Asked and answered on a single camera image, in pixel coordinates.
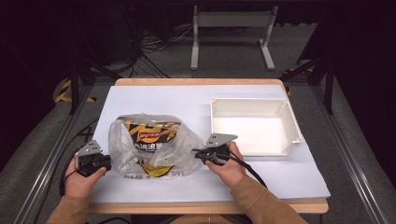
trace snack bag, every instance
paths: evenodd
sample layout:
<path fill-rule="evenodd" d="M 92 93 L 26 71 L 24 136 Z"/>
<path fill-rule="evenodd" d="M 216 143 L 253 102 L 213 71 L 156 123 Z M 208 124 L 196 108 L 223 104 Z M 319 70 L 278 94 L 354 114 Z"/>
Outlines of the snack bag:
<path fill-rule="evenodd" d="M 204 142 L 174 116 L 119 116 L 108 137 L 112 166 L 127 178 L 175 178 L 202 166 L 191 150 Z"/>

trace sleeve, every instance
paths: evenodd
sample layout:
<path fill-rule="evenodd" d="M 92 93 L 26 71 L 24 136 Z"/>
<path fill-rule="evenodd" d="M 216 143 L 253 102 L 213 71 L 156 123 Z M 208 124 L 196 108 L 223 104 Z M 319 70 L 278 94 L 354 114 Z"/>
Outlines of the sleeve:
<path fill-rule="evenodd" d="M 247 175 L 231 189 L 231 194 L 254 224 L 306 223 L 293 208 Z"/>
<path fill-rule="evenodd" d="M 88 218 L 90 200 L 63 196 L 58 206 L 53 210 L 47 224 L 84 224 Z"/>

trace white metal frame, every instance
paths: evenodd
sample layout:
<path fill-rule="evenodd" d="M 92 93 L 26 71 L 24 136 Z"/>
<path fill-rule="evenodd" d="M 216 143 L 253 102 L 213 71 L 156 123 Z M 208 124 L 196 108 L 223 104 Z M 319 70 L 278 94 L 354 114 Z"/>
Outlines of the white metal frame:
<path fill-rule="evenodd" d="M 277 7 L 271 11 L 255 12 L 208 12 L 198 11 L 198 6 L 194 6 L 193 31 L 194 41 L 192 44 L 191 70 L 198 69 L 199 38 L 198 27 L 265 27 L 264 39 L 259 39 L 262 55 L 268 70 L 274 70 L 275 66 L 268 50 L 268 42 L 274 27 Z"/>

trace person's left hand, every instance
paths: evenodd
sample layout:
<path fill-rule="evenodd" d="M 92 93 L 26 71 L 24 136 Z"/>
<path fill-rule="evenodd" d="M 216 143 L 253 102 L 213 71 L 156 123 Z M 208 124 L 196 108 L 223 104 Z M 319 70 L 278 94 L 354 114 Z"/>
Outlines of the person's left hand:
<path fill-rule="evenodd" d="M 76 172 L 76 159 L 72 159 L 64 176 L 64 195 L 76 198 L 89 198 L 95 183 L 105 174 L 106 167 L 102 167 L 92 175 L 85 177 Z"/>

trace table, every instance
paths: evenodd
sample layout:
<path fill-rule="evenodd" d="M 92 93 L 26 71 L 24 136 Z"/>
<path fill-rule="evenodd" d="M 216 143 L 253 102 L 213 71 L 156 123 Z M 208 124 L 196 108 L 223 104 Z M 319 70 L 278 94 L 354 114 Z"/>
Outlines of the table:
<path fill-rule="evenodd" d="M 268 85 L 271 87 L 280 87 L 279 94 L 287 96 L 284 86 L 282 82 L 278 79 L 228 79 L 228 78 L 178 78 L 178 79 L 161 79 L 161 78 L 122 78 L 116 82 L 116 87 L 121 86 L 135 86 L 137 88 L 144 86 L 145 88 L 152 87 L 166 87 L 172 86 L 173 88 L 177 87 L 189 87 L 189 86 L 208 86 L 213 88 L 215 86 L 230 86 L 234 85 L 249 85 L 253 89 L 256 86 L 256 89 L 261 87 L 262 85 Z M 106 104 L 104 106 L 104 111 L 102 115 L 106 113 Z M 99 141 L 99 145 L 104 148 L 104 153 L 106 154 L 106 141 L 103 140 L 104 131 L 102 131 L 102 135 L 100 134 L 100 130 L 102 129 L 100 126 L 104 125 L 103 118 L 99 120 L 98 126 L 95 131 L 95 135 L 93 139 Z M 124 178 L 120 178 L 118 175 L 111 174 L 108 172 L 101 181 L 95 186 L 91 196 L 91 204 L 90 204 L 90 212 L 91 213 L 108 213 L 108 214 L 242 214 L 243 212 L 239 209 L 239 207 L 232 200 L 225 201 L 212 201 L 212 202 L 196 202 L 196 201 L 185 201 L 185 202 L 170 202 L 169 199 L 164 197 L 167 202 L 144 202 L 144 200 L 137 200 L 134 203 L 128 203 L 128 199 L 120 199 L 118 202 L 114 201 L 114 199 L 109 199 L 110 196 L 104 196 L 103 194 L 117 194 L 120 191 L 125 189 L 123 185 L 127 183 Z M 104 183 L 107 180 L 118 181 L 118 183 L 108 182 Z M 267 183 L 269 189 L 271 189 L 271 182 Z M 228 189 L 223 186 L 219 190 L 222 193 L 228 194 Z M 287 202 L 293 209 L 295 209 L 298 213 L 307 213 L 307 214 L 324 214 L 328 211 L 329 206 L 326 201 L 327 196 L 320 197 L 312 197 L 312 198 L 303 198 L 303 199 L 287 199 Z"/>

